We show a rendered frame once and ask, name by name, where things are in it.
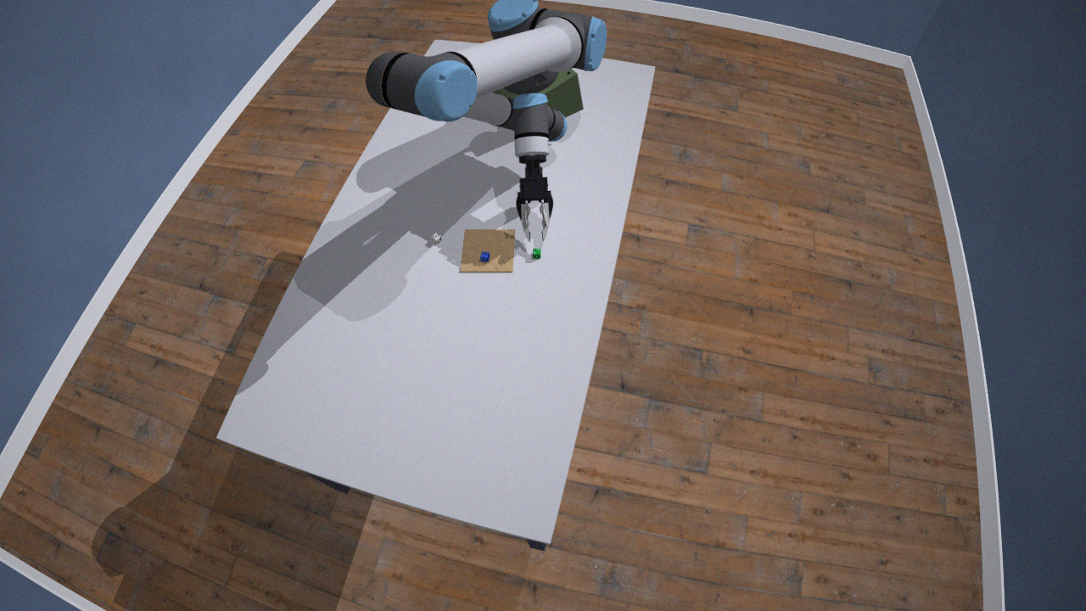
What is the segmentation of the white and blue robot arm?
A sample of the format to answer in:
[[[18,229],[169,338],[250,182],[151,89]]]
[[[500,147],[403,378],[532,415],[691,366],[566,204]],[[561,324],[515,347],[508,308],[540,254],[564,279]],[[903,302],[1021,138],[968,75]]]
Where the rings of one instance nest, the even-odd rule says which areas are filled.
[[[512,129],[515,156],[547,156],[551,142],[565,136],[568,124],[536,92],[557,80],[559,72],[596,71],[607,27],[596,17],[540,8],[538,0],[498,0],[488,21],[494,39],[489,42],[434,58],[386,52],[374,59],[367,91],[384,107],[430,120],[470,117]],[[493,93],[503,87],[519,96]]]

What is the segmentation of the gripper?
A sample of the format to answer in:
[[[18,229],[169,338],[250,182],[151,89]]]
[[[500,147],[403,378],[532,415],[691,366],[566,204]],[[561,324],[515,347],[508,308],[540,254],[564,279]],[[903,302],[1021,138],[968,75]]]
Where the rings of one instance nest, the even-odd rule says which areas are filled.
[[[532,173],[532,161],[533,161],[533,173]],[[541,221],[543,225],[543,231],[542,231],[543,241],[546,241],[548,222],[551,219],[551,212],[553,211],[553,198],[551,196],[551,190],[548,191],[547,177],[540,177],[540,163],[544,162],[546,162],[546,156],[542,154],[540,154],[540,162],[538,154],[533,156],[531,155],[519,156],[519,163],[526,164],[526,178],[519,178],[520,191],[518,191],[516,206],[521,220],[521,226],[523,226],[526,239],[528,239],[528,241],[530,241],[530,231],[529,231],[530,221],[528,219],[530,214],[530,206],[528,206],[528,204],[530,204],[531,201],[538,200],[540,202],[541,200],[544,199],[544,202],[540,202],[540,213],[542,214],[543,217],[543,220]],[[525,191],[525,198],[523,198],[523,191]],[[526,204],[525,199],[526,201],[528,201],[528,204]],[[546,217],[544,217],[544,211],[546,212]]]

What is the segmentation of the tan mat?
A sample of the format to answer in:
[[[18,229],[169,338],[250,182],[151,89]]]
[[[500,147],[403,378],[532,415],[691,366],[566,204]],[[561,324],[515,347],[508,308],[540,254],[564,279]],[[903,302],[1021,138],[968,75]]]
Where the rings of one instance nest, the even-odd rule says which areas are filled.
[[[465,229],[459,273],[512,273],[515,229]],[[480,260],[482,251],[489,262]]]

